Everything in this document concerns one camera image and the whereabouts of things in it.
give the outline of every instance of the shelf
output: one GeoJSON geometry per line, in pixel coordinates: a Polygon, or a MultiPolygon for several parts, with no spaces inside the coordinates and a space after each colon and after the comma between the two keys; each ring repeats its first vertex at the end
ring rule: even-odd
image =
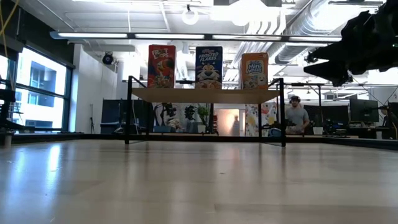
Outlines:
{"type": "Polygon", "coordinates": [[[133,88],[132,94],[151,103],[260,104],[279,96],[279,91],[133,88]]]}

